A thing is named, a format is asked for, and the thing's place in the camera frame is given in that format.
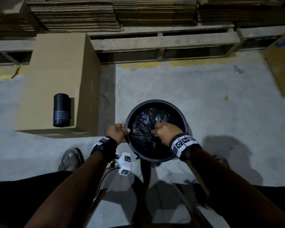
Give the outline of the person's right sandal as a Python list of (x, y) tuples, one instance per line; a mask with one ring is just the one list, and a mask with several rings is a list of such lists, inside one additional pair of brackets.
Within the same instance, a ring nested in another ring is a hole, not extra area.
[(223, 156), (221, 156), (221, 155), (214, 155), (213, 157), (214, 157), (216, 160), (218, 160), (222, 165), (224, 165), (224, 166), (226, 166), (227, 168), (230, 169), (230, 165), (229, 165), (229, 163), (228, 163), (228, 160), (227, 160), (225, 157), (223, 157)]

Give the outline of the wooden pallet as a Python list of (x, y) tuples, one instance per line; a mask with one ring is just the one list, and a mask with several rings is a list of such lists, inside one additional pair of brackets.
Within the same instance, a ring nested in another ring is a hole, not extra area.
[(231, 23), (174, 27), (124, 27), (88, 33), (102, 64), (159, 62), (230, 56), (240, 44)]
[(0, 66), (28, 65), (35, 40), (0, 40)]
[(236, 32), (241, 41), (236, 49), (237, 52), (262, 50), (285, 33), (285, 25), (238, 28)]

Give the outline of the black plastic garbage bag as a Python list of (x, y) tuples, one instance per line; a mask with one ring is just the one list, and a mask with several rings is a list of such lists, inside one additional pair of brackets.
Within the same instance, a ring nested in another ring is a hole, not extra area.
[(148, 108), (135, 118), (132, 139), (136, 149), (144, 157), (161, 160), (172, 154), (168, 146), (164, 145), (158, 136), (152, 134), (157, 122), (174, 124), (174, 118), (165, 110)]

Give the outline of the person's left sandal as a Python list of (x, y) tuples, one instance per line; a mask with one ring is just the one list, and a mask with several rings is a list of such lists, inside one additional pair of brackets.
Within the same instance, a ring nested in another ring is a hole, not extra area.
[(79, 148), (69, 148), (61, 158), (58, 171), (75, 172), (84, 162), (85, 159)]

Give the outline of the person's right hand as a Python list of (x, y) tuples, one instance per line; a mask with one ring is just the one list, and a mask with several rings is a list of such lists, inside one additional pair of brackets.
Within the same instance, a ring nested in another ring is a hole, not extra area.
[(170, 146), (171, 140), (176, 135), (181, 134), (181, 133), (183, 133), (183, 131), (179, 127), (171, 123), (165, 122), (164, 135), (159, 138), (164, 145)]

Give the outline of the cardboard box with blue mark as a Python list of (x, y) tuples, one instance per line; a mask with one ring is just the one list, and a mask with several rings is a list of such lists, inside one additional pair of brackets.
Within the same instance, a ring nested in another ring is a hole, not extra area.
[(264, 57), (282, 97), (285, 97), (285, 34), (264, 49)]

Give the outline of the stack of flattened cardboard sheets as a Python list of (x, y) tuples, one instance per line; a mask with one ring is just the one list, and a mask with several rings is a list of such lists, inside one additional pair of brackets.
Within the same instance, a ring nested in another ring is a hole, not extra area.
[(34, 37), (40, 30), (26, 0), (0, 0), (0, 39)]
[(123, 26), (196, 25), (198, 0), (112, 0), (114, 13)]
[(113, 0), (26, 0), (46, 31), (120, 32)]
[(240, 28), (285, 25), (285, 0), (198, 0), (198, 21)]

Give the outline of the large closed cardboard box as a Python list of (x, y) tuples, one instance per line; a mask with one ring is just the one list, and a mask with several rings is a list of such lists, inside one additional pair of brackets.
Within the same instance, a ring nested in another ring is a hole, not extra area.
[[(98, 135), (101, 64), (86, 33), (36, 37), (14, 131), (50, 138)], [(69, 126), (53, 126), (54, 96), (71, 99)]]

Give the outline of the person's left hand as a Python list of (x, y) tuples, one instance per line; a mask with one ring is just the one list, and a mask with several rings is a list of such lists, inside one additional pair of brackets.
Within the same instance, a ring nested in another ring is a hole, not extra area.
[(118, 123), (109, 126), (106, 136), (109, 136), (113, 138), (117, 142), (117, 146), (119, 146), (121, 143), (126, 143), (126, 136), (128, 135), (122, 135), (119, 133), (120, 128), (126, 128), (124, 123)]

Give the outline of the person's sandal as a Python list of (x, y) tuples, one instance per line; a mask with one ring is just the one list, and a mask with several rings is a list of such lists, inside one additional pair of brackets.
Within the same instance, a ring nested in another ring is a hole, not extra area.
[(213, 157), (214, 157), (216, 160), (218, 160), (222, 165), (224, 165), (224, 166), (226, 166), (227, 168), (230, 169), (230, 165), (229, 165), (229, 163), (228, 163), (228, 160), (227, 160), (225, 157), (223, 157), (223, 156), (221, 156), (221, 155), (214, 155)]
[(79, 148), (69, 148), (61, 158), (58, 171), (75, 172), (84, 162), (85, 159)]

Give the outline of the black round waste bin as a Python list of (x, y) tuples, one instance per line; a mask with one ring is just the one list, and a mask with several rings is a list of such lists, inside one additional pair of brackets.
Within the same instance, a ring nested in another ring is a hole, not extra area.
[(172, 155), (166, 159), (154, 160), (154, 159), (149, 159), (147, 157), (144, 157), (142, 154), (139, 153), (139, 151), (136, 149), (136, 146), (134, 145), (134, 142), (132, 139), (133, 122), (138, 114), (140, 114), (141, 112), (145, 111), (148, 108), (157, 108), (160, 110), (167, 111), (174, 118), (173, 125), (176, 125), (177, 127), (179, 127), (183, 132), (186, 132), (186, 133), (189, 132), (187, 121), (184, 115), (182, 114), (182, 112), (176, 106), (164, 100), (148, 100), (148, 101), (138, 104), (136, 107), (133, 108), (133, 110), (128, 115), (126, 119), (125, 127), (127, 129), (130, 129), (131, 131), (128, 134), (128, 136), (126, 136), (126, 141), (130, 149), (133, 151), (133, 153), (135, 153), (142, 160), (146, 160), (149, 162), (157, 162), (157, 163), (170, 161), (176, 157), (175, 154), (173, 154), (172, 152), (171, 152)]

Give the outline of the person's right forearm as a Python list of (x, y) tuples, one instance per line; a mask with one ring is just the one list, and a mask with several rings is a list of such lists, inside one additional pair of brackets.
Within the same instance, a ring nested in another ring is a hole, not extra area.
[(230, 228), (285, 228), (285, 212), (254, 185), (201, 148), (184, 153), (210, 207)]

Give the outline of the person's black shorts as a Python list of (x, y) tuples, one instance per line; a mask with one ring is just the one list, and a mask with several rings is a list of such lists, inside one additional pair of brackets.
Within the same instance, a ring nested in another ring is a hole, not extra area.
[(71, 174), (71, 171), (59, 171), (22, 180), (0, 181), (0, 228), (23, 228)]

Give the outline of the person's left forearm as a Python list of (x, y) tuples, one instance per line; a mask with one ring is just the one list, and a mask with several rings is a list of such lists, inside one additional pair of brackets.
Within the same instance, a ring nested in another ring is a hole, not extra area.
[(108, 162), (94, 152), (42, 203), (24, 228), (82, 227)]

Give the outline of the black garbage bag roll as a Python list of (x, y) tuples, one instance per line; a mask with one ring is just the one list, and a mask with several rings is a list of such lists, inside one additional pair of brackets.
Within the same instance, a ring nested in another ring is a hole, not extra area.
[(71, 123), (71, 98), (64, 93), (54, 95), (53, 126), (68, 127)]

